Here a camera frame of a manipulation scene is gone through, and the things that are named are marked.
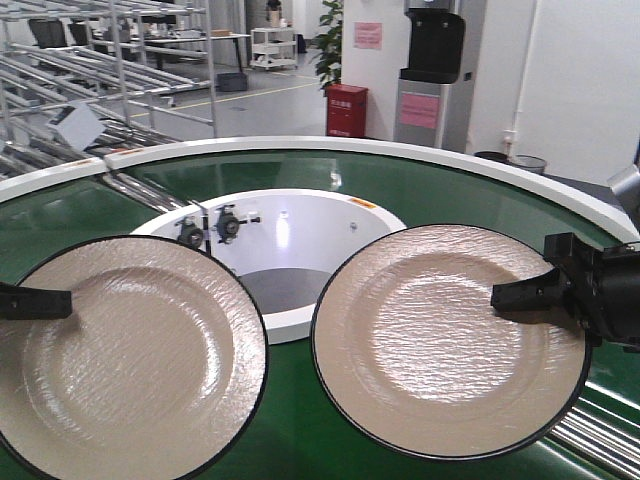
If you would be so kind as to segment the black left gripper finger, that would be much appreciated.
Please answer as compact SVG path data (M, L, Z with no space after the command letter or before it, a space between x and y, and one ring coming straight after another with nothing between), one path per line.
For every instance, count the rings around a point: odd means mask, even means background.
M2 320L57 320L72 314L70 291L45 290L1 283Z

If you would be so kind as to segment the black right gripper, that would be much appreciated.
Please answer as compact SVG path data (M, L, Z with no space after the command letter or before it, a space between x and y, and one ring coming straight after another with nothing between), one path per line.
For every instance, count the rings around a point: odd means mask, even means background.
M560 307L564 295L585 330L625 350L639 348L639 244L598 249L574 233L545 237L543 257L554 269L496 284L490 304L498 312Z

